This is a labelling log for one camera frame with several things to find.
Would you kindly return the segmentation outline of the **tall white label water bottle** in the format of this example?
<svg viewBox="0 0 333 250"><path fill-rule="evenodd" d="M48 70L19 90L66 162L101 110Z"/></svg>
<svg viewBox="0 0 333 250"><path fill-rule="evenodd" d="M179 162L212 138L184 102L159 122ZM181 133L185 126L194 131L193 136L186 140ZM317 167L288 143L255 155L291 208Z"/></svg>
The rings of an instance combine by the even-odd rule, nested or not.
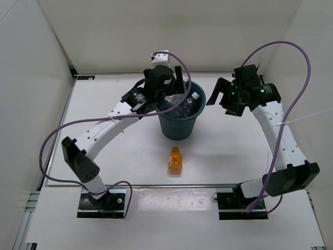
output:
<svg viewBox="0 0 333 250"><path fill-rule="evenodd" d="M163 109L167 110L174 107L183 98L183 94L174 94L171 96L166 96L163 101Z"/></svg>

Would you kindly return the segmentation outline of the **clear unlabelled plastic bottle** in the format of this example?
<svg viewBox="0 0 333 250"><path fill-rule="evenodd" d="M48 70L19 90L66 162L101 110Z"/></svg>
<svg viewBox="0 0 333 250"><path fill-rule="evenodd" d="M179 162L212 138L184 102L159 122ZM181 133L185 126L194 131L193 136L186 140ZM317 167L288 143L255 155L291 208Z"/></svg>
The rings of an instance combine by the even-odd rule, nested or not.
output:
<svg viewBox="0 0 333 250"><path fill-rule="evenodd" d="M187 97L182 103L182 112L184 117L190 117L194 112L196 103L200 95L197 92L193 92L190 97Z"/></svg>

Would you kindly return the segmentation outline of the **orange juice bottle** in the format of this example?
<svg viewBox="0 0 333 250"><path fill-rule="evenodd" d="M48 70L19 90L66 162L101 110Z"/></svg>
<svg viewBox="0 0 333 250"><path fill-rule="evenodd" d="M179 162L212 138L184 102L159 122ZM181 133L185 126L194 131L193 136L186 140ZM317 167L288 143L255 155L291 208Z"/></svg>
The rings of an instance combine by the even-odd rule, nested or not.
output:
<svg viewBox="0 0 333 250"><path fill-rule="evenodd" d="M171 148L168 169L170 174L180 174L183 170L182 155L178 147Z"/></svg>

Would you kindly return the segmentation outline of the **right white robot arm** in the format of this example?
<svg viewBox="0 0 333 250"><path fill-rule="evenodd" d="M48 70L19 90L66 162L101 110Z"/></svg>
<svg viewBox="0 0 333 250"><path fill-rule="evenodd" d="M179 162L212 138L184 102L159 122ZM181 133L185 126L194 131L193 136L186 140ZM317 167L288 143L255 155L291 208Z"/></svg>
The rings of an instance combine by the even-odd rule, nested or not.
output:
<svg viewBox="0 0 333 250"><path fill-rule="evenodd" d="M222 94L220 105L226 114L240 117L248 107L266 137L273 154L271 167L262 177L234 188L234 203L246 208L254 198L276 197L305 189L319 174L319 166L309 162L297 145L286 123L281 96L272 83L261 84L259 77L232 82L218 78L207 105L214 105Z"/></svg>

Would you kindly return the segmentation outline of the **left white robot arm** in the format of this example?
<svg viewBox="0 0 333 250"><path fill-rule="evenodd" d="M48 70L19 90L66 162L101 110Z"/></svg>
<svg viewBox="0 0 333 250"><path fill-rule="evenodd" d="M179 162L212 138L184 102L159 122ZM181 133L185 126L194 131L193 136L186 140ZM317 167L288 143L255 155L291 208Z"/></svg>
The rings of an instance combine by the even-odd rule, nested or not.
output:
<svg viewBox="0 0 333 250"><path fill-rule="evenodd" d="M111 205L111 194L101 180L94 163L99 152L119 133L138 122L141 115L154 111L168 95L184 93L182 69L157 65L144 70L139 80L108 114L108 120L96 123L84 134L62 140L63 157L76 177L90 192L88 199L97 209Z"/></svg>

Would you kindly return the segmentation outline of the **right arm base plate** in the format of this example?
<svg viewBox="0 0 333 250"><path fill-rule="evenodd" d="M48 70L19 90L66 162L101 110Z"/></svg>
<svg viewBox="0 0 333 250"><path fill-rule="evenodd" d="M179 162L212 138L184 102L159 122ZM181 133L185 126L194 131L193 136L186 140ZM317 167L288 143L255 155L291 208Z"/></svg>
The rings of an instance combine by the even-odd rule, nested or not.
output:
<svg viewBox="0 0 333 250"><path fill-rule="evenodd" d="M266 220L268 214L265 202L261 199L255 209L250 213L246 212L246 208L257 197L245 198L241 194L239 184L231 189L217 189L211 195L211 198L217 202L219 210L219 220Z"/></svg>

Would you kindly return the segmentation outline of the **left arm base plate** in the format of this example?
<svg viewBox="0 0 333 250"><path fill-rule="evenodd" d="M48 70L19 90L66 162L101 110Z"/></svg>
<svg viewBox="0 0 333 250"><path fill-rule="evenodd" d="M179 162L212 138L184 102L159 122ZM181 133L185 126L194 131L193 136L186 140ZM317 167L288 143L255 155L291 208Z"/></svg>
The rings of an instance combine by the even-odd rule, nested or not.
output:
<svg viewBox="0 0 333 250"><path fill-rule="evenodd" d="M77 218L86 219L123 219L127 215L125 199L129 192L126 189L111 189L109 194L94 199L82 191L78 202Z"/></svg>

